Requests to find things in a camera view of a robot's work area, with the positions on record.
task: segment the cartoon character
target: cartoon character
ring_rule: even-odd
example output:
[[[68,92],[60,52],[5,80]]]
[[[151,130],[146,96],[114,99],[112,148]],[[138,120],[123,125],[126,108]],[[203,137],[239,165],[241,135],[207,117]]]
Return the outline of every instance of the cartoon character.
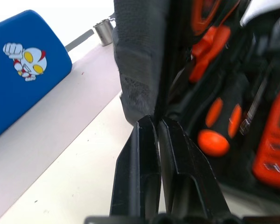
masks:
[[[7,43],[3,52],[13,60],[14,68],[25,81],[33,81],[47,68],[46,52],[38,48],[24,49],[20,43]]]

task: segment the orange tool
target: orange tool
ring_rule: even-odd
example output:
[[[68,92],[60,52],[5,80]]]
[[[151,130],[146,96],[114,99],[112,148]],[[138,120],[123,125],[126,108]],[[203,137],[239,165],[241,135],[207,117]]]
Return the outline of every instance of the orange tool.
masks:
[[[198,82],[210,62],[224,48],[231,35],[231,29],[229,26],[224,25],[223,22],[238,6],[239,2],[239,0],[224,1],[222,7],[219,8],[220,13],[213,26],[209,28],[199,43],[193,45],[192,55],[196,60],[196,66],[189,76],[190,82]]]
[[[221,0],[194,0],[191,10],[191,27],[194,35],[202,34],[211,24]]]
[[[261,182],[280,188],[280,93],[270,110],[252,171]]]
[[[236,135],[242,117],[243,94],[249,85],[243,73],[229,78],[222,94],[211,105],[205,128],[198,134],[200,149],[210,156],[222,156],[230,147],[230,140]]]

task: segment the screwdriver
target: screwdriver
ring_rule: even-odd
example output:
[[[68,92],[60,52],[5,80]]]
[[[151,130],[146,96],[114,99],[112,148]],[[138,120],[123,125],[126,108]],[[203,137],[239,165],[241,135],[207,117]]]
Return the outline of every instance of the screwdriver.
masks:
[[[249,128],[252,122],[252,119],[254,118],[254,115],[257,111],[257,108],[259,106],[259,103],[261,101],[261,98],[264,94],[264,91],[266,89],[268,79],[270,76],[270,73],[272,71],[273,66],[275,66],[276,63],[280,66],[280,18],[277,20],[277,22],[274,24],[273,31],[271,34],[271,39],[269,42],[269,46],[266,51],[266,57],[269,61],[271,61],[270,65],[268,66],[268,69],[266,71],[266,74],[263,78],[263,81],[256,93],[256,96],[251,104],[251,107],[248,111],[246,119],[241,123],[240,126],[240,132],[242,135],[245,135],[249,132]]]
[[[249,132],[249,129],[250,129],[250,125],[251,125],[251,122],[254,118],[254,115],[257,111],[257,108],[259,106],[259,103],[261,101],[261,98],[263,96],[263,93],[265,92],[265,89],[266,89],[266,86],[267,86],[267,82],[268,82],[268,79],[269,79],[269,76],[271,74],[271,71],[272,71],[272,64],[269,65],[269,68],[266,70],[266,73],[265,73],[265,76],[260,84],[260,87],[258,88],[258,91],[256,93],[256,96],[250,106],[250,109],[247,113],[247,116],[245,118],[245,120],[241,123],[240,125],[240,128],[239,128],[239,131],[242,135],[245,135]]]
[[[244,73],[235,73],[211,105],[205,119],[205,128],[198,133],[200,149],[210,156],[223,156],[230,148],[242,117],[243,95],[249,85]]]

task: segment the red multimeter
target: red multimeter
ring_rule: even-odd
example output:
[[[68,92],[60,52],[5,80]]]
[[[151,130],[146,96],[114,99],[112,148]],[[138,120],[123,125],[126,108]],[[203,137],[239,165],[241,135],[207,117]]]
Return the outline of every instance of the red multimeter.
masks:
[[[280,93],[270,110],[252,171],[259,181],[280,188]]]

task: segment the black tool bag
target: black tool bag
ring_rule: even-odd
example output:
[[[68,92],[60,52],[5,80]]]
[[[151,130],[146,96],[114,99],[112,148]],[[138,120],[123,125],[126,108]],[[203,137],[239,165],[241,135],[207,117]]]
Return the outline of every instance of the black tool bag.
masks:
[[[230,15],[234,27],[228,43],[209,64],[203,77],[197,83],[189,83],[195,63],[191,58],[192,46],[213,24],[210,22],[199,34],[193,30],[190,21],[194,3],[194,0],[114,0],[116,28],[113,41],[122,87],[120,99],[127,121],[134,124],[150,115],[157,124],[166,116],[177,120],[197,144],[198,130],[228,76],[239,72],[260,73],[262,49],[261,44],[255,49],[254,42],[262,41],[262,37],[271,31],[280,17],[280,9],[261,15],[241,28],[239,19],[249,1],[240,1]],[[280,90],[277,89],[280,71],[275,70],[277,81],[272,81],[273,86],[268,87],[275,90],[274,97]],[[250,83],[257,83],[257,76],[249,77]],[[254,94],[251,87],[244,105],[251,103]],[[249,198],[249,201],[262,203],[264,207],[267,204],[270,214],[280,214],[280,190],[258,182],[251,173],[274,97],[270,95],[260,104],[249,134],[245,137],[237,134],[228,154],[208,159],[222,188]]]

